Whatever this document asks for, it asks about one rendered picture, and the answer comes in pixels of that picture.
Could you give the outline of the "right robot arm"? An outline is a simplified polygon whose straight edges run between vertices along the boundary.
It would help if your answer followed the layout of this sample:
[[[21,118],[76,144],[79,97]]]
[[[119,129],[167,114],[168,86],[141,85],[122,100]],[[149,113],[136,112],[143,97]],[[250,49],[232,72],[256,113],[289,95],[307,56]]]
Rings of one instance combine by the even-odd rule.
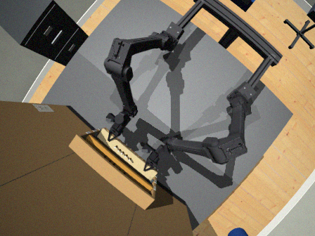
[[[160,34],[153,32],[148,37],[137,39],[113,39],[108,58],[104,61],[104,66],[106,72],[114,80],[123,103],[123,110],[119,114],[115,116],[109,113],[105,118],[106,122],[115,122],[112,125],[114,129],[117,129],[120,124],[127,125],[131,120],[130,117],[136,116],[138,112],[129,84],[133,77],[132,68],[130,67],[131,57],[134,54],[153,48],[161,48],[161,51],[171,51],[176,43],[177,40],[164,30]]]

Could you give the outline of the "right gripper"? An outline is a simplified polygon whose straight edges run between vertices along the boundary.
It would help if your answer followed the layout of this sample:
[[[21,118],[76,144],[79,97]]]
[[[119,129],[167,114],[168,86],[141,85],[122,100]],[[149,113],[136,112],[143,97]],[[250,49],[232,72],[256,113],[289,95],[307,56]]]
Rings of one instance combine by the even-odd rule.
[[[119,125],[117,129],[114,129],[112,126],[109,130],[109,134],[108,134],[108,141],[113,140],[114,138],[118,137],[123,131],[123,129],[125,128],[125,125]],[[110,139],[110,134],[113,134],[114,137]]]

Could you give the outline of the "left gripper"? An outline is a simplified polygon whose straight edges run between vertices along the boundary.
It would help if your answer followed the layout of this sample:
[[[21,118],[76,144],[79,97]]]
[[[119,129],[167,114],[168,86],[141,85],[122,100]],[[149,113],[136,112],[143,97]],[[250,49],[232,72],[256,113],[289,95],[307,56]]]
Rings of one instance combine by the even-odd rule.
[[[150,169],[155,168],[155,167],[158,165],[158,161],[159,161],[159,160],[160,160],[160,159],[159,159],[158,156],[155,158],[154,161],[148,157],[147,160],[146,160],[146,164],[145,164],[143,170],[144,170],[144,171],[147,171],[147,170],[150,170]],[[147,165],[147,164],[149,164],[149,165],[151,166],[151,167],[148,168],[148,169],[146,169],[146,165]]]

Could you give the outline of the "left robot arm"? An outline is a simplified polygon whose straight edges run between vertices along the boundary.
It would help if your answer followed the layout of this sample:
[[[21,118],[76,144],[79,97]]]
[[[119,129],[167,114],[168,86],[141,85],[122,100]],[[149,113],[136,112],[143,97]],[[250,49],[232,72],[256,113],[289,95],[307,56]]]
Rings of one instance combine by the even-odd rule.
[[[242,97],[241,97],[242,96]],[[149,156],[153,161],[158,156],[160,160],[165,161],[171,152],[182,151],[195,155],[201,155],[211,159],[216,164],[226,164],[229,160],[244,155],[248,152],[245,146],[245,118],[248,115],[249,101],[238,91],[235,90],[229,97],[230,107],[232,107],[232,118],[229,135],[225,138],[206,137],[203,142],[191,140],[179,140],[171,137],[163,141],[165,145],[160,145],[157,149],[145,144],[141,151],[153,153]],[[239,134],[237,134],[239,133]],[[229,148],[229,149],[228,149]],[[228,149],[228,150],[227,150]],[[156,152],[157,153],[156,153]]]

